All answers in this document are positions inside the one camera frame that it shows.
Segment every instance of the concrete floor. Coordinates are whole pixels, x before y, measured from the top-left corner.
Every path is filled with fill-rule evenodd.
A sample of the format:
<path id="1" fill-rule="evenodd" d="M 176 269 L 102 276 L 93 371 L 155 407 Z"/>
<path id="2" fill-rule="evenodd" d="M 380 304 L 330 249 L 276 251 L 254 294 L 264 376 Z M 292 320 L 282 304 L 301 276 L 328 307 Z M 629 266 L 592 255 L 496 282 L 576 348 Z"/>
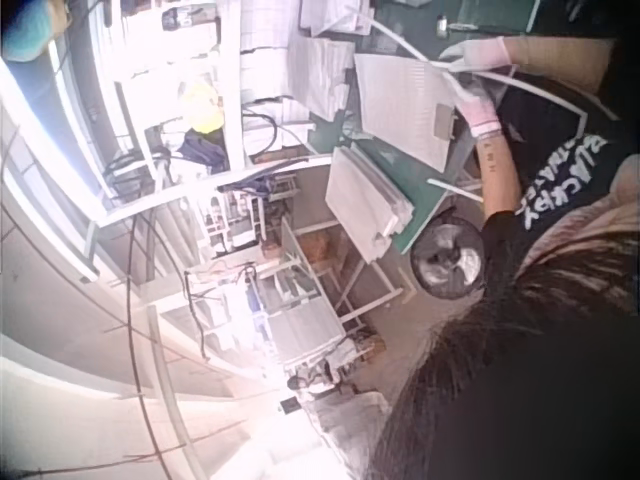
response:
<path id="1" fill-rule="evenodd" d="M 326 221 L 332 218 L 324 202 L 329 167 L 317 167 L 298 172 L 301 192 L 296 196 L 293 220 L 296 227 Z M 445 200 L 442 209 L 455 204 L 457 215 L 480 227 L 483 214 L 479 204 L 462 197 Z M 363 319 L 384 339 L 387 350 L 362 363 L 353 374 L 356 386 L 363 390 L 378 390 L 393 404 L 417 361 L 427 352 L 434 329 L 448 319 L 461 314 L 478 300 L 479 294 L 449 301 L 432 297 L 418 285 L 409 265 L 408 255 L 392 246 L 378 261 L 394 285 L 409 290 L 401 276 L 402 269 L 417 289 L 417 294 L 403 304 L 404 295 L 386 306 L 366 314 Z M 362 272 L 349 299 L 356 306 L 381 296 L 384 293 L 379 278 L 370 267 Z"/>

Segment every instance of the white glove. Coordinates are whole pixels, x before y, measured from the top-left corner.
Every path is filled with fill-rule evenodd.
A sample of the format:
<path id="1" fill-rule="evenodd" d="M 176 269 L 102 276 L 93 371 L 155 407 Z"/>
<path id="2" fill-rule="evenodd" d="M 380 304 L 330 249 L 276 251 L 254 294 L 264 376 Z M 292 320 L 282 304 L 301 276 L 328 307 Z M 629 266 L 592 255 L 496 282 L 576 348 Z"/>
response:
<path id="1" fill-rule="evenodd" d="M 496 108 L 482 87 L 476 84 L 465 89 L 450 73 L 444 72 L 442 76 L 453 94 L 456 108 L 467 121 L 474 138 L 502 130 Z"/>
<path id="2" fill-rule="evenodd" d="M 491 70 L 492 68 L 511 65 L 511 58 L 504 44 L 504 37 L 465 40 L 446 48 L 439 58 L 444 60 L 453 57 L 461 58 L 451 62 L 449 70 L 452 72 Z"/>

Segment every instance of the white plastic strip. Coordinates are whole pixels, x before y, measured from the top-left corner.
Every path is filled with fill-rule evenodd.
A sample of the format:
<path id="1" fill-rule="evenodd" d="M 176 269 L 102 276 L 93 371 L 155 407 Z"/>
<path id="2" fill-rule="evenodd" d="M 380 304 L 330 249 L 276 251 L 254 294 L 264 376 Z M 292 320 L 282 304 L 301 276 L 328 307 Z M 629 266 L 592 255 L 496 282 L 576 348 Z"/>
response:
<path id="1" fill-rule="evenodd" d="M 387 27 L 385 27 L 384 25 L 382 25 L 381 23 L 377 22 L 376 20 L 373 20 L 369 17 L 366 17 L 364 15 L 362 15 L 360 12 L 357 12 L 356 10 L 351 9 L 351 11 L 355 14 L 358 15 L 359 17 L 361 17 L 364 21 L 370 22 L 374 27 L 376 27 L 378 30 L 380 30 L 382 33 L 386 34 L 387 36 L 389 36 L 389 38 L 391 38 L 392 40 L 394 40 L 395 42 L 397 42 L 399 45 L 401 45 L 403 48 L 405 48 L 409 53 L 411 53 L 414 57 L 416 57 L 418 60 L 423 61 L 423 62 L 427 62 L 430 63 L 431 65 L 433 65 L 434 67 L 438 67 L 438 68 L 444 68 L 449 70 L 449 63 L 446 62 L 432 62 L 430 61 L 425 55 L 423 55 L 417 48 L 415 48 L 413 45 L 411 45 L 409 42 L 407 42 L 404 38 L 402 38 L 400 35 L 398 35 L 397 33 L 393 32 L 392 30 L 389 30 Z M 535 18 L 535 12 L 532 12 L 532 18 Z M 578 124 L 578 133 L 577 136 L 582 136 L 584 134 L 584 129 L 586 127 L 587 124 L 587 113 L 584 110 L 579 109 L 578 107 L 576 107 L 575 105 L 573 105 L 570 102 L 567 102 L 566 100 L 553 95 L 541 88 L 535 87 L 533 85 L 529 85 L 526 82 L 523 82 L 521 80 L 516 80 L 515 78 L 511 78 L 509 76 L 506 75 L 499 75 L 497 73 L 493 73 L 493 72 L 482 72 L 482 71 L 476 71 L 474 72 L 475 75 L 478 75 L 480 77 L 484 77 L 484 78 L 489 78 L 491 80 L 495 80 L 496 82 L 501 82 L 507 85 L 510 85 L 512 87 L 516 87 L 516 88 L 520 88 L 522 90 L 525 90 L 529 93 L 532 93 L 534 95 L 538 95 L 540 97 L 546 98 L 547 100 L 556 103 L 564 108 L 566 108 L 567 110 L 570 110 L 574 113 L 576 113 L 578 116 L 580 116 L 580 121 Z"/>
<path id="2" fill-rule="evenodd" d="M 470 198 L 471 200 L 475 200 L 476 202 L 484 203 L 484 200 L 480 195 L 476 195 L 475 193 L 467 192 L 461 188 L 458 188 L 449 183 L 441 182 L 440 180 L 436 180 L 435 178 L 428 178 L 427 183 L 431 185 L 435 185 L 436 187 L 444 188 L 453 193 L 457 193 L 458 195 L 462 195 L 463 197 Z"/>

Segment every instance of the stack of paper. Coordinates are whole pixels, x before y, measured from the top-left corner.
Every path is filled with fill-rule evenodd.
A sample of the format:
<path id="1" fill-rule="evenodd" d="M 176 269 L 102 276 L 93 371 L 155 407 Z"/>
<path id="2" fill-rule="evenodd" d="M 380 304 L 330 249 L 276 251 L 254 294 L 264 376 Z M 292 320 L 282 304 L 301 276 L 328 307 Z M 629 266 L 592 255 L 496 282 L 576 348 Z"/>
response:
<path id="1" fill-rule="evenodd" d="M 347 105 L 345 70 L 353 68 L 355 44 L 326 38 L 294 37 L 288 49 L 289 94 L 332 122 Z"/>
<path id="2" fill-rule="evenodd" d="M 242 0 L 241 50 L 286 48 L 299 14 L 300 0 Z"/>
<path id="3" fill-rule="evenodd" d="M 371 23 L 354 15 L 352 10 L 369 18 L 375 13 L 369 0 L 302 0 L 300 28 L 310 29 L 313 37 L 326 30 L 369 35 Z"/>
<path id="4" fill-rule="evenodd" d="M 449 138 L 436 125 L 454 103 L 442 73 L 428 63 L 387 55 L 356 55 L 362 129 L 443 172 Z"/>
<path id="5" fill-rule="evenodd" d="M 240 56 L 242 103 L 287 94 L 287 50 L 262 48 Z"/>
<path id="6" fill-rule="evenodd" d="M 411 220 L 413 205 L 364 153 L 333 151 L 327 205 L 367 262 L 380 258 Z"/>

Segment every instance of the blue cloth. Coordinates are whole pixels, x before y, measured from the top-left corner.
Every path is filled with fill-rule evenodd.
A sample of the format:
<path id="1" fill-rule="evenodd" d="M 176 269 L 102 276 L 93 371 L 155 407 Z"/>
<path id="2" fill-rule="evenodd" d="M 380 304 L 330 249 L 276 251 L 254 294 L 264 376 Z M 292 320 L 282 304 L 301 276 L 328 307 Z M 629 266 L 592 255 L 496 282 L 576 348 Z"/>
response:
<path id="1" fill-rule="evenodd" d="M 14 62 L 37 58 L 53 38 L 47 0 L 29 0 L 16 14 L 2 38 L 2 57 Z"/>

